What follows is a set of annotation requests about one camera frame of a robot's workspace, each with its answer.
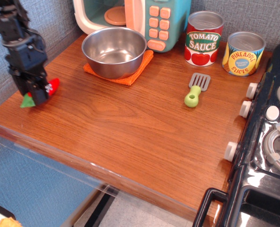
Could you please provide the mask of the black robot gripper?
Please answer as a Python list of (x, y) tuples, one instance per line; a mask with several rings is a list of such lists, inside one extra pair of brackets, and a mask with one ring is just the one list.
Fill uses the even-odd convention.
[(44, 64), (47, 61), (45, 41), (36, 30), (26, 30), (17, 35), (2, 31), (2, 45), (7, 48), (5, 59), (21, 95), (30, 93), (35, 105), (45, 103), (50, 95)]

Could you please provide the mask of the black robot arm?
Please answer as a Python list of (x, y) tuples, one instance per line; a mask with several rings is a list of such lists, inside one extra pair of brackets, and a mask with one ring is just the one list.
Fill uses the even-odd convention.
[(8, 71), (21, 95), (30, 94), (34, 104), (41, 105), (52, 90), (44, 68), (47, 54), (44, 39), (28, 23), (27, 11), (20, 1), (0, 0), (0, 35), (8, 50)]

